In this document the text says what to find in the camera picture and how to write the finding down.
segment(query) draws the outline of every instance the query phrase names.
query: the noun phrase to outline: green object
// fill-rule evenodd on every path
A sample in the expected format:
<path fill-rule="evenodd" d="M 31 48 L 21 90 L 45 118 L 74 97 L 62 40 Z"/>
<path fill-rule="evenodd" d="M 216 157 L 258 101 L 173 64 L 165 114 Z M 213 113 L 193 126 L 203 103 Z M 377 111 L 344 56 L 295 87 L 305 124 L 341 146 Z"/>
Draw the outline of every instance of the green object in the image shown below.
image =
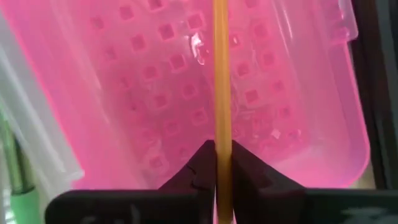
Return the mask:
<path fill-rule="evenodd" d="M 30 192 L 12 195 L 11 209 L 17 224 L 42 224 L 39 208 L 39 193 L 36 189 Z"/>
<path fill-rule="evenodd" d="M 39 193 L 34 185 L 32 168 L 1 110 L 0 142 L 10 180 L 11 210 L 17 224 L 42 224 Z"/>

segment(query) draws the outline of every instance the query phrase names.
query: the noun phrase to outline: pink plastic surface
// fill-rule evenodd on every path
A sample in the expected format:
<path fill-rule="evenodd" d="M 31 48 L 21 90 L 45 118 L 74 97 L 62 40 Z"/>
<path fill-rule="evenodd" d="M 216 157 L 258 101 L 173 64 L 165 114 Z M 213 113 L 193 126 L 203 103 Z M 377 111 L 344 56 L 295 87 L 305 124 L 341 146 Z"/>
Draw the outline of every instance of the pink plastic surface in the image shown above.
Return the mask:
<path fill-rule="evenodd" d="M 157 188 L 214 136 L 211 1 L 1 0 L 84 189 Z M 230 0 L 233 137 L 307 187 L 347 187 L 369 144 L 351 3 Z"/>

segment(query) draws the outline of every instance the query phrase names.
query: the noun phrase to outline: transparent plastic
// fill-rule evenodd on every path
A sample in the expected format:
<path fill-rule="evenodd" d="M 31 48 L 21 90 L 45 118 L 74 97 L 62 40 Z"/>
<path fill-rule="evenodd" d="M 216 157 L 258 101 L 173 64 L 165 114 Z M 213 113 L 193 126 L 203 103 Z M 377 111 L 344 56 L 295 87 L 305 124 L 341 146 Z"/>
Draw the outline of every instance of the transparent plastic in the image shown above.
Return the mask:
<path fill-rule="evenodd" d="M 2 15 L 0 30 L 1 111 L 35 167 L 45 198 L 53 198 L 83 172 Z"/>
<path fill-rule="evenodd" d="M 74 187 L 157 188 L 213 138 L 210 0 L 0 8 L 85 171 Z M 234 139 L 307 187 L 352 184 L 369 143 L 351 3 L 230 0 L 229 12 Z"/>

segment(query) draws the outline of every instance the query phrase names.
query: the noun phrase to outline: pink plastic container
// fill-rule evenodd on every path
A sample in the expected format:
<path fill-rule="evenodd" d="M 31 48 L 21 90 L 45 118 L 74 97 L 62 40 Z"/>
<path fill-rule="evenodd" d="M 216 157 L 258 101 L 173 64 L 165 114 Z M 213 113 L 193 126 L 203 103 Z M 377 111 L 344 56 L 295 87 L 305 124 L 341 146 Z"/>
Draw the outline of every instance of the pink plastic container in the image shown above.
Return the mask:
<path fill-rule="evenodd" d="M 0 1 L 85 172 L 76 188 L 157 188 L 213 138 L 211 5 Z M 369 143 L 349 0 L 230 0 L 229 11 L 234 139 L 307 187 L 351 185 Z"/>

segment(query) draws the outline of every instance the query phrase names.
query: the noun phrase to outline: yellow stick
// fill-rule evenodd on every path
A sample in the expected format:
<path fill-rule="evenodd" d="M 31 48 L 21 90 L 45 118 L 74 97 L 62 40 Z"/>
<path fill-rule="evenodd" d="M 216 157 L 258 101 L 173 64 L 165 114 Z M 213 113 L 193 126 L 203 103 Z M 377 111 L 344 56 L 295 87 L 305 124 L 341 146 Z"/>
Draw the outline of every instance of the yellow stick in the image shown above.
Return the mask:
<path fill-rule="evenodd" d="M 213 0 L 218 223 L 230 224 L 232 206 L 231 84 L 229 80 L 228 0 Z"/>

